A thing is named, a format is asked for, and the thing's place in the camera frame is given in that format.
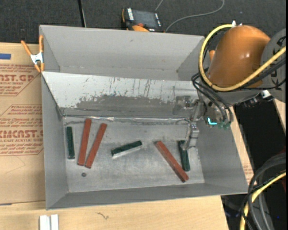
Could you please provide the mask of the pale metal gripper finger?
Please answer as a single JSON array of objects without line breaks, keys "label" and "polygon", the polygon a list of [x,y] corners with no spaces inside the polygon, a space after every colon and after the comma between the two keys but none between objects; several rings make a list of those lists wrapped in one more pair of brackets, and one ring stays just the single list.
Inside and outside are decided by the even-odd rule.
[{"label": "pale metal gripper finger", "polygon": [[192,134],[192,126],[188,125],[185,141],[182,145],[182,150],[188,150],[190,146],[190,139]]},{"label": "pale metal gripper finger", "polygon": [[199,129],[196,124],[190,124],[189,148],[196,147],[199,136]]}]

